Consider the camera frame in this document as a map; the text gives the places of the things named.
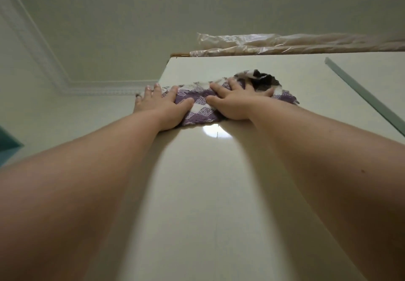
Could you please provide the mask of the person's left hand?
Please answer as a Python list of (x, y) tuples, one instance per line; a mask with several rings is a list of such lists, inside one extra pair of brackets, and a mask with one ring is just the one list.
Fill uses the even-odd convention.
[(153, 119), (157, 122), (160, 131), (170, 130), (180, 125), (187, 114), (175, 114), (175, 99), (179, 88), (173, 86), (165, 94), (162, 89), (162, 98), (153, 98), (153, 90), (154, 88), (150, 86), (145, 88), (141, 103), (134, 105), (133, 114), (141, 113), (147, 119)]

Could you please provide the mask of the person's right hand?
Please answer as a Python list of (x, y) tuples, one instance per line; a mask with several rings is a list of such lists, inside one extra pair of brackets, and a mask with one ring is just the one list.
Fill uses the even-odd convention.
[(210, 89), (215, 92), (215, 96), (223, 99), (222, 110), (219, 111), (223, 116), (231, 120), (247, 120), (252, 106), (254, 106), (261, 97), (258, 91), (255, 91), (250, 79), (245, 80), (245, 90), (232, 92), (218, 83), (210, 83)]

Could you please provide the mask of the purple white checkered cloth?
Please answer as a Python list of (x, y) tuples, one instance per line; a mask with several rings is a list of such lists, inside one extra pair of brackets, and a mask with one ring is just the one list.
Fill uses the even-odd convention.
[[(272, 98), (278, 99), (293, 105), (299, 105), (298, 100), (288, 90), (282, 88), (281, 83), (271, 74), (262, 73), (257, 69), (244, 70), (232, 76), (242, 88), (245, 88), (246, 79), (250, 79), (255, 92), (265, 92), (270, 88), (274, 89)], [(192, 125), (206, 125), (225, 120), (219, 111), (206, 102), (206, 97), (216, 95), (210, 88), (211, 83), (217, 83), (225, 89), (231, 89), (227, 78), (223, 77), (215, 81), (193, 82), (191, 84), (178, 85), (175, 104), (182, 103), (187, 98), (193, 98), (192, 109), (185, 115), (179, 127)]]

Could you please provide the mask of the person's right forearm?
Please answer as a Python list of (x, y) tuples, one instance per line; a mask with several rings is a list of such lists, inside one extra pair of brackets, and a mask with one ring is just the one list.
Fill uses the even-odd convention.
[(363, 275), (405, 281), (405, 145), (270, 98), (247, 115)]

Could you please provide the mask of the person's left forearm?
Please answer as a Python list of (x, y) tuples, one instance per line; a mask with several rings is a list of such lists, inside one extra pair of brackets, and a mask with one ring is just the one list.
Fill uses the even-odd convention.
[(79, 281), (133, 169), (183, 112), (135, 112), (0, 170), (0, 281)]

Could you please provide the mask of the plastic-wrapped roll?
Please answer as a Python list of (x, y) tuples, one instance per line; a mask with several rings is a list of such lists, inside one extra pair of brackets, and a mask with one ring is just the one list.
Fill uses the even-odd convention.
[(234, 46), (228, 48), (211, 48), (190, 52), (190, 57), (224, 57), (247, 55), (300, 55), (331, 53), (368, 53), (368, 52), (405, 52), (405, 42), (386, 42), (381, 44), (315, 44), (276, 47)]
[(345, 44), (405, 44), (405, 34), (242, 34), (220, 35), (197, 34), (197, 42), (203, 49), (230, 47), (291, 47), (299, 45), (345, 45)]

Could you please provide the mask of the pale green edge strip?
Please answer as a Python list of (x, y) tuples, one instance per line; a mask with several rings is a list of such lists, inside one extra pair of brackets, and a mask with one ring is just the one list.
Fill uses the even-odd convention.
[(339, 67), (331, 58), (326, 57), (324, 63), (364, 101), (379, 113), (395, 130), (405, 137), (405, 121), (393, 112), (387, 105), (382, 103), (369, 90), (357, 82), (346, 71)]

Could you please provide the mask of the white glossy cabinet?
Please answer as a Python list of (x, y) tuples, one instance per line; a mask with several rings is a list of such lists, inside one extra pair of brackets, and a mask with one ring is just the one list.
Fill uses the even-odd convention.
[[(270, 73), (300, 106), (405, 143), (328, 65), (405, 113), (405, 52), (171, 58), (163, 86)], [(247, 121), (160, 134), (85, 281), (365, 281)]]

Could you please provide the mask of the white crown moulding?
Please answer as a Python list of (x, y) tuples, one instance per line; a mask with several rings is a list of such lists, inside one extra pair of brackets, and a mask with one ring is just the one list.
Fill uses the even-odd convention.
[(9, 24), (27, 52), (54, 88), (64, 95), (135, 95), (142, 94), (156, 80), (73, 81), (24, 7), (21, 0), (0, 0), (0, 15)]

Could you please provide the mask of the teal panel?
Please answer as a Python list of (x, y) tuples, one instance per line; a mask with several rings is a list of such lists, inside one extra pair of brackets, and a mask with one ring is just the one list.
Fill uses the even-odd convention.
[(19, 151), (24, 144), (0, 126), (0, 167)]

